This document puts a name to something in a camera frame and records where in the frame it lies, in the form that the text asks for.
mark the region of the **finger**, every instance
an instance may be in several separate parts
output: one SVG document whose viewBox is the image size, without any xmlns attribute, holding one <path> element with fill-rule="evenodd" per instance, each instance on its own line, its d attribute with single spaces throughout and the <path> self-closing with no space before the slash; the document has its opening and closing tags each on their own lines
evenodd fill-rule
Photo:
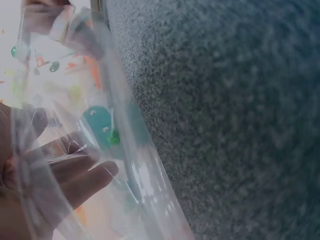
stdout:
<svg viewBox="0 0 320 240">
<path fill-rule="evenodd" d="M 32 161 L 43 157 L 59 157 L 59 155 L 62 156 L 75 153 L 88 154 L 88 149 L 83 143 L 81 135 L 80 132 L 73 132 L 62 136 L 37 149 L 29 151 L 26 155 L 26 159 Z"/>
<path fill-rule="evenodd" d="M 25 106 L 23 109 L 11 108 L 10 112 L 14 134 L 12 144 L 18 154 L 24 154 L 46 129 L 48 124 L 47 114 L 44 108 L 32 108 L 30 106 Z"/>
<path fill-rule="evenodd" d="M 51 166 L 55 179 L 60 184 L 81 176 L 97 163 L 97 159 L 93 159 L 88 155 L 75 155 L 71 157 Z"/>
<path fill-rule="evenodd" d="M 48 35 L 56 18 L 63 10 L 63 7 L 51 7 L 41 4 L 30 5 L 24 10 L 24 27 L 31 33 Z"/>
<path fill-rule="evenodd" d="M 114 162 L 104 162 L 82 176 L 61 186 L 70 205 L 77 209 L 92 195 L 105 188 L 118 173 Z"/>
</svg>

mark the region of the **teal cartoon character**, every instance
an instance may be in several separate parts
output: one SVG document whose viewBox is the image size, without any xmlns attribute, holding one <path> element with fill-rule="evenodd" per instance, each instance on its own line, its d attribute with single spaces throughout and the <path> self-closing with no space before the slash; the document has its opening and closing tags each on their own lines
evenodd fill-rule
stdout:
<svg viewBox="0 0 320 240">
<path fill-rule="evenodd" d="M 118 131 L 113 126 L 113 114 L 103 106 L 89 107 L 83 117 L 102 151 L 120 144 Z"/>
</svg>

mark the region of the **clear plastic bag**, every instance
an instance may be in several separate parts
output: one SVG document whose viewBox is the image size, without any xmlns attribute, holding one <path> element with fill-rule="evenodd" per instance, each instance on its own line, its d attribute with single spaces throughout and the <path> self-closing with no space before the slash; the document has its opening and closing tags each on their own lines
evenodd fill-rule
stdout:
<svg viewBox="0 0 320 240">
<path fill-rule="evenodd" d="M 16 57 L 13 158 L 33 239 L 193 240 L 103 18 L 29 6 Z"/>
</svg>

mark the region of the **gray carpet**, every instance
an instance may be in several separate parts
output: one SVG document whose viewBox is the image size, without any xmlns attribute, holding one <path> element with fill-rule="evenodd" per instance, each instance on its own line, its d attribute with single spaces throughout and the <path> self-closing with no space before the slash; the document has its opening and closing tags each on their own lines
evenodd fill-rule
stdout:
<svg viewBox="0 0 320 240">
<path fill-rule="evenodd" d="M 320 239 L 320 1 L 107 8 L 197 239 Z"/>
</svg>

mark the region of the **orange confetti shape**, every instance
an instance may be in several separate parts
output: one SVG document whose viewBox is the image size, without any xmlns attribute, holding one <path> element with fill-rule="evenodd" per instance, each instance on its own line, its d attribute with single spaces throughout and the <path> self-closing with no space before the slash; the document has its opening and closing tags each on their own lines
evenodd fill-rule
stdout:
<svg viewBox="0 0 320 240">
<path fill-rule="evenodd" d="M 87 219 L 86 219 L 86 213 L 85 213 L 84 207 L 83 207 L 83 206 L 78 207 L 78 208 L 75 210 L 75 213 L 76 213 L 77 217 L 79 218 L 80 223 L 81 223 L 83 226 L 86 226 L 86 224 L 87 224 Z"/>
<path fill-rule="evenodd" d="M 98 69 L 97 62 L 88 56 L 85 56 L 84 60 L 91 68 L 91 75 L 94 79 L 96 87 L 98 89 L 101 89 L 101 82 L 100 82 L 99 69 Z"/>
<path fill-rule="evenodd" d="M 74 68 L 75 66 L 77 66 L 75 63 L 69 62 L 65 69 L 72 69 L 72 68 Z"/>
</svg>

